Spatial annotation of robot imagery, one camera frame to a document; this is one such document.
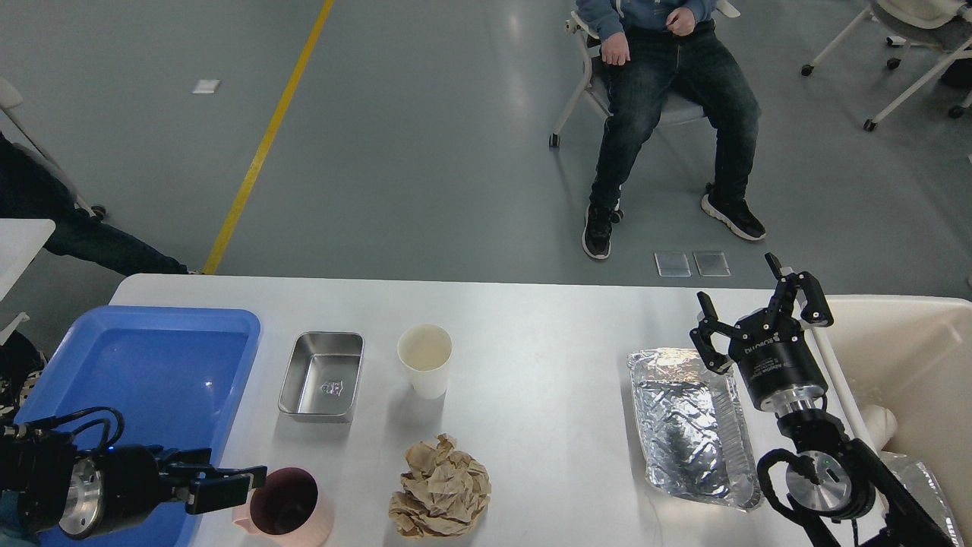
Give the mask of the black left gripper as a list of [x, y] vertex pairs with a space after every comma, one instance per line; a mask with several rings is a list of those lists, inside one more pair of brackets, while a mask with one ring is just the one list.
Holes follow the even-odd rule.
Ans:
[[211, 456], [211, 449], [160, 444], [124, 444], [83, 456], [71, 470], [59, 529], [84, 540], [137, 526], [166, 500], [163, 481], [191, 515], [243, 505], [250, 489], [265, 484], [264, 465], [225, 470], [214, 467]]

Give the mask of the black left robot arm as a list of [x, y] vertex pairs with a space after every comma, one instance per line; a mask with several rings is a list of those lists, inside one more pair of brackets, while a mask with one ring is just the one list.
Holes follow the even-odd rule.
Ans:
[[243, 505], [263, 487], [264, 465], [222, 470], [208, 447], [166, 449], [121, 444], [122, 413], [95, 418], [96, 407], [2, 429], [2, 489], [16, 492], [29, 533], [58, 527], [82, 541], [135, 527], [157, 507], [183, 503], [199, 515]]

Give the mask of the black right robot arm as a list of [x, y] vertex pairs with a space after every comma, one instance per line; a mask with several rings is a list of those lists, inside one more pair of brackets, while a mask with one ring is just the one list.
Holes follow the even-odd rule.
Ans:
[[828, 384], [806, 343], [806, 327], [829, 327], [834, 316], [822, 285], [809, 271], [782, 266], [765, 255], [775, 277], [768, 304], [732, 324], [722, 322], [704, 292], [699, 323], [690, 331], [702, 363], [723, 375], [736, 366], [758, 411], [774, 413], [794, 450], [760, 457], [758, 485], [768, 504], [802, 527], [813, 546], [836, 546], [827, 526], [868, 514], [879, 496], [888, 509], [868, 546], [950, 546], [935, 523], [892, 471], [826, 408]]

